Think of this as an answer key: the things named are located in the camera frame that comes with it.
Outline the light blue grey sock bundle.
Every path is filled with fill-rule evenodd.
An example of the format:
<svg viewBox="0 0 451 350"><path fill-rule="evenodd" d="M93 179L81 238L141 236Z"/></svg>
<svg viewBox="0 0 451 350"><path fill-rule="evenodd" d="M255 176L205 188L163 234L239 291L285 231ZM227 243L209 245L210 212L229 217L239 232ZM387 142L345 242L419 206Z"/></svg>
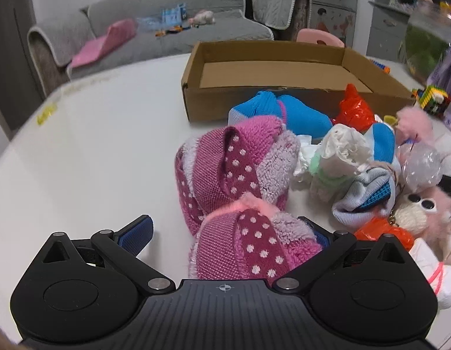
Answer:
<svg viewBox="0 0 451 350"><path fill-rule="evenodd" d="M355 177L331 211L339 223L356 231L373 218L388 217L396 196L393 173L384 167L372 167Z"/></svg>

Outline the pink plastic chair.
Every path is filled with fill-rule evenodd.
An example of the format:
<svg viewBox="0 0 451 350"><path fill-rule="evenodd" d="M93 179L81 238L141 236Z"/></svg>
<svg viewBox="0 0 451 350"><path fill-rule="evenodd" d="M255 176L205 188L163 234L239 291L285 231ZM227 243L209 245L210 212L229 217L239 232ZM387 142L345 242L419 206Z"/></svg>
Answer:
<svg viewBox="0 0 451 350"><path fill-rule="evenodd" d="M319 29L301 29L296 42L321 44L325 46L344 48L345 44L338 37Z"/></svg>

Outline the orange plastic bag bundle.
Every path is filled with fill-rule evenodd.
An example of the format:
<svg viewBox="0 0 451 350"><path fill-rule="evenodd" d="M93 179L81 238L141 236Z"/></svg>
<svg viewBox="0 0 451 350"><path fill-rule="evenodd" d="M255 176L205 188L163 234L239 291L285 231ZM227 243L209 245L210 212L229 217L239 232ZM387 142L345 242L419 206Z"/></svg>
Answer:
<svg viewBox="0 0 451 350"><path fill-rule="evenodd" d="M372 109L361 97L354 84L346 86L344 99L339 103L339 113L332 119L332 123L346 125L361 133L366 132L375 123Z"/></svg>

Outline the glass fish bowl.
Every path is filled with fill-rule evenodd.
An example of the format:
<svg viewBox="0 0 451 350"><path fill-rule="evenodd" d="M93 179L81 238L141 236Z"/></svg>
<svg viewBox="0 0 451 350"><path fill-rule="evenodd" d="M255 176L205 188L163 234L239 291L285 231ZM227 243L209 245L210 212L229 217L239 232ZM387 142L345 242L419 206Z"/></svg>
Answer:
<svg viewBox="0 0 451 350"><path fill-rule="evenodd" d="M425 84L451 47L451 10L418 0L407 23L404 45L410 74Z"/></svg>

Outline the decorated refrigerator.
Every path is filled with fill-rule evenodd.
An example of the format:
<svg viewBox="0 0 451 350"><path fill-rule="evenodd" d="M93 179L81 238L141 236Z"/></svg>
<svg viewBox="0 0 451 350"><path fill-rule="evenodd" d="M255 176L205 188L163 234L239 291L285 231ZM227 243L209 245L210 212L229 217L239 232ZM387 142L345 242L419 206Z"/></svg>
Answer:
<svg viewBox="0 0 451 350"><path fill-rule="evenodd" d="M277 29L280 40L295 40L301 29L317 29L338 37L350 48L353 45L357 0L287 0L293 4L291 18L282 18L278 25L289 23L285 30Z"/></svg>

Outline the white pink plush on sofa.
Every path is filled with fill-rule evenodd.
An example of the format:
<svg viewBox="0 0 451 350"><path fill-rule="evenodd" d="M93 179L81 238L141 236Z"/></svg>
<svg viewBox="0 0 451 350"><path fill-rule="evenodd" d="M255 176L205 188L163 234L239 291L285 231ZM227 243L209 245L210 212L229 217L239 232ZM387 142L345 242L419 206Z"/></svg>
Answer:
<svg viewBox="0 0 451 350"><path fill-rule="evenodd" d="M202 25L213 25L215 18L213 12L210 10L201 10L194 17L188 19L189 25L199 27Z"/></svg>

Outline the blue white sock bundle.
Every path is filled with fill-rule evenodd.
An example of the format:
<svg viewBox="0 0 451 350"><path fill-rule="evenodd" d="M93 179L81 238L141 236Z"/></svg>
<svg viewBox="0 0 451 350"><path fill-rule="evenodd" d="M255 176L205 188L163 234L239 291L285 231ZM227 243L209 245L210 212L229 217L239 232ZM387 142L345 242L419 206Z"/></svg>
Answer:
<svg viewBox="0 0 451 350"><path fill-rule="evenodd" d="M375 122L364 134L364 138L372 149L372 158L375 161L392 163L394 159L394 132L381 122Z"/></svg>

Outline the grey covered sofa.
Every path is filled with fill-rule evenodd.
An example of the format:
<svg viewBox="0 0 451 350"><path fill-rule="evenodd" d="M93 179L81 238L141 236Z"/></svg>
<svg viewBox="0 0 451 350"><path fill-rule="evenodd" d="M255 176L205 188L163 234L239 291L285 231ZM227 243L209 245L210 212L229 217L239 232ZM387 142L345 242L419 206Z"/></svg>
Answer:
<svg viewBox="0 0 451 350"><path fill-rule="evenodd" d="M277 29L282 18L291 18L293 4L287 0L101 0L40 21L27 34L29 52L45 95L60 85L131 63L192 51L198 42L227 40L280 40ZM163 37L161 12L180 3L187 7L183 31ZM188 19L201 10L213 12L215 23L190 26ZM137 34L101 60L72 68L70 63L90 40L103 36L117 21L133 19Z"/></svg>

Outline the purple water bottle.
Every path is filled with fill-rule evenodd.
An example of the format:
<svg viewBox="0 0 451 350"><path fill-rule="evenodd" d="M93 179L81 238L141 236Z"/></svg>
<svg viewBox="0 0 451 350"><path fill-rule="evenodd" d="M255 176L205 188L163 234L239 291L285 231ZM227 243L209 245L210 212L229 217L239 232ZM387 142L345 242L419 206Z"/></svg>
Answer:
<svg viewBox="0 0 451 350"><path fill-rule="evenodd" d="M443 89L451 97L451 47L444 52L433 72L430 73L427 85Z"/></svg>

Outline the white cloth with green band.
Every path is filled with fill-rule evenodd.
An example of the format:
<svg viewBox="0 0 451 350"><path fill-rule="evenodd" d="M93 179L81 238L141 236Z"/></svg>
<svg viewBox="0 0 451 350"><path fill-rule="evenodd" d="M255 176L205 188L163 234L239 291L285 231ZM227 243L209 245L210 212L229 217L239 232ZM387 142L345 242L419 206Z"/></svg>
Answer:
<svg viewBox="0 0 451 350"><path fill-rule="evenodd" d="M365 136L343 124L333 126L317 145L309 136L299 139L293 179L308 184L311 195L323 202L349 186L373 160L373 148Z"/></svg>

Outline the blue sock with pink band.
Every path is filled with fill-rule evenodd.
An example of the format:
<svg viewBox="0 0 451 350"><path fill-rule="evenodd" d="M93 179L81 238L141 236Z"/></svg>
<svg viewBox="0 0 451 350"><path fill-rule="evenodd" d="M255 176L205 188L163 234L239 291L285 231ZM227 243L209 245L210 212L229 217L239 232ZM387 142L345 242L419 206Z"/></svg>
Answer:
<svg viewBox="0 0 451 350"><path fill-rule="evenodd" d="M230 109L228 124L235 125L255 116L276 116L295 135L323 138L333 127L330 118L290 95L276 96L271 91L259 91L251 99Z"/></svg>

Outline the pink polka dot sock bundle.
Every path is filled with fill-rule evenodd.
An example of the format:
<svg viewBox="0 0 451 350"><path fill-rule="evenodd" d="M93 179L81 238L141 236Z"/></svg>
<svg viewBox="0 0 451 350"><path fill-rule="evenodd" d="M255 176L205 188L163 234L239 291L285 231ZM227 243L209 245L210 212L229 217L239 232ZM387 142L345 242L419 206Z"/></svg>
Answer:
<svg viewBox="0 0 451 350"><path fill-rule="evenodd" d="M274 115L248 118L185 141L174 170L191 235L208 214L245 193L284 209L299 149L297 136Z"/></svg>

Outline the colourful building block cube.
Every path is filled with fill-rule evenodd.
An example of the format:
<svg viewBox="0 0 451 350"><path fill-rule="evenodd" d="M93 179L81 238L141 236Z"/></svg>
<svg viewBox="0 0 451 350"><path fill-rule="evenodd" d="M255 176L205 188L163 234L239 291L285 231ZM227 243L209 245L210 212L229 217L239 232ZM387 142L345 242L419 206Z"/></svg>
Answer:
<svg viewBox="0 0 451 350"><path fill-rule="evenodd" d="M436 118L444 118L444 113L451 102L447 92L434 85L428 85L424 89L413 89L412 97L423 111Z"/></svg>

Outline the pink fluffy monster plush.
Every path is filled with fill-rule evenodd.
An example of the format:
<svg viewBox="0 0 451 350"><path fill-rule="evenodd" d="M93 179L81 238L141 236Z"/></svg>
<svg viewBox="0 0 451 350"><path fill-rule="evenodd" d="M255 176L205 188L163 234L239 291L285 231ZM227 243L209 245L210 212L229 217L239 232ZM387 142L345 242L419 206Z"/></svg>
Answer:
<svg viewBox="0 0 451 350"><path fill-rule="evenodd" d="M440 248L451 235L451 197L438 186L403 194L392 211L394 224Z"/></svg>

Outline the blue toy castle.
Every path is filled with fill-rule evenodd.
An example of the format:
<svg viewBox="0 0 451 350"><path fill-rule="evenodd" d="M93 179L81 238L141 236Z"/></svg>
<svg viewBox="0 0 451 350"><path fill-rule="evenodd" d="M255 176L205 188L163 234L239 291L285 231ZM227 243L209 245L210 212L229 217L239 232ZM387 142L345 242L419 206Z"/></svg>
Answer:
<svg viewBox="0 0 451 350"><path fill-rule="evenodd" d="M186 19L187 7L185 3L177 4L172 9L164 9L161 12L161 22L165 28L181 25Z"/></svg>

